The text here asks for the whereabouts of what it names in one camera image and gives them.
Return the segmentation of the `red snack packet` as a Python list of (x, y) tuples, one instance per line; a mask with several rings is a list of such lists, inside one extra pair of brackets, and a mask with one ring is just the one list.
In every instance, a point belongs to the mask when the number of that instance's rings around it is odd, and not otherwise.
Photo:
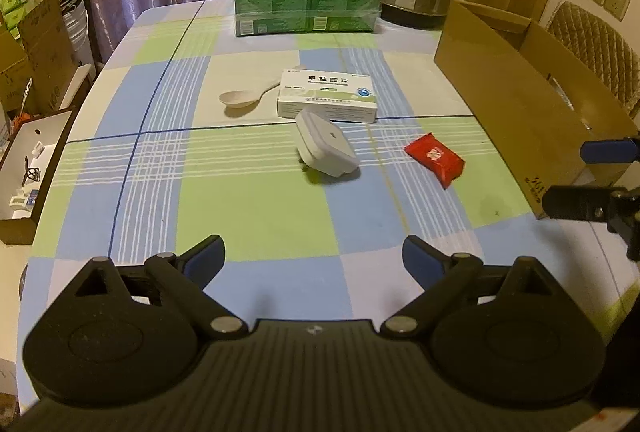
[(465, 161), (432, 133), (413, 140), (405, 147), (405, 152), (430, 170), (444, 189), (463, 173)]

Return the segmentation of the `white square night light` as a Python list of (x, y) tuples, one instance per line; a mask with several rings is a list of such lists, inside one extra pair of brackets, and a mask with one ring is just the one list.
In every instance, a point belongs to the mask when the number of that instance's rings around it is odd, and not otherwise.
[(343, 131), (309, 108), (296, 114), (294, 140), (299, 158), (323, 174), (339, 178), (360, 165)]

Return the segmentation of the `brown cardboard box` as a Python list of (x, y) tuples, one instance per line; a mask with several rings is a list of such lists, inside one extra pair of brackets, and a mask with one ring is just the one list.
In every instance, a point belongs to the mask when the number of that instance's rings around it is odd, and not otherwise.
[(587, 164), (588, 140), (638, 129), (612, 92), (537, 22), (453, 0), (435, 54), (537, 217), (553, 185), (609, 186), (623, 164)]

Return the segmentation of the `quilted chair back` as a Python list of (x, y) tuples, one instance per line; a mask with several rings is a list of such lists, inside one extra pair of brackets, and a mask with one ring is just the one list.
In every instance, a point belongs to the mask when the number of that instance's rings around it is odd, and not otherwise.
[(561, 2), (548, 32), (589, 68), (633, 119), (639, 112), (639, 56), (608, 22), (574, 2)]

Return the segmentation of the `checked tablecloth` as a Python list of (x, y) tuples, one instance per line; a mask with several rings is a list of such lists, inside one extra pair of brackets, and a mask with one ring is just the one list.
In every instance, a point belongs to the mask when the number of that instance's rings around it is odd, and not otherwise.
[[(207, 292), (247, 322), (383, 322), (421, 293), (401, 246), (416, 235), (489, 264), (539, 259), (612, 334), (634, 305), (639, 270), (602, 225), (540, 221), (452, 85), (437, 33), (378, 22), (371, 33), (238, 37), (231, 0), (145, 11), (77, 115), (47, 194), (26, 269), (17, 335), (93, 256), (139, 264), (210, 235), (226, 262)], [(360, 165), (334, 179), (299, 160), (276, 95), (230, 114), (233, 86), (292, 66), (366, 74), (371, 125), (344, 134)], [(432, 133), (465, 161), (444, 189), (405, 152)]]

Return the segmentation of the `beige plastic spoon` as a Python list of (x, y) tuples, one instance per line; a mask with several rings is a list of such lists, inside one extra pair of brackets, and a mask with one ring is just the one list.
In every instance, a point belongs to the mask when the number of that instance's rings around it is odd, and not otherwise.
[(218, 100), (228, 109), (245, 109), (255, 103), (260, 103), (267, 92), (271, 92), (281, 85), (281, 80), (282, 77), (278, 77), (262, 89), (228, 90), (228, 92), (220, 94)]

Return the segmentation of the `open box with small items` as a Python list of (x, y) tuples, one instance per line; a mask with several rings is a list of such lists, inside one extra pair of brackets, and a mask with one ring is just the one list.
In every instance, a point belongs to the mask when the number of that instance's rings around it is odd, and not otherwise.
[(1, 241), (31, 245), (77, 110), (25, 122), (1, 160)]

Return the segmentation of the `white green medicine box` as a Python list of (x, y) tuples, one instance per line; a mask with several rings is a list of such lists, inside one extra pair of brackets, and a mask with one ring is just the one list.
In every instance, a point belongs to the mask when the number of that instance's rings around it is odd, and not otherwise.
[(369, 75), (286, 69), (278, 87), (277, 114), (294, 119), (309, 108), (337, 122), (374, 123), (378, 97)]

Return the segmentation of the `cardboard boxes on left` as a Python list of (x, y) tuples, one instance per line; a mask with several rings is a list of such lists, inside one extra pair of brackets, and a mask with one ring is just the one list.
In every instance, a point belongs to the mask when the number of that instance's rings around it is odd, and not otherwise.
[(1, 0), (1, 106), (10, 117), (73, 104), (96, 78), (88, 0)]

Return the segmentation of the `green tissue pack bundle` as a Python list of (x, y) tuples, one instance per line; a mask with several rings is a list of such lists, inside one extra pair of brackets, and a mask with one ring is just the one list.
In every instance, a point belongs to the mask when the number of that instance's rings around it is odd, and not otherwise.
[(234, 0), (239, 37), (326, 32), (371, 32), (381, 0)]

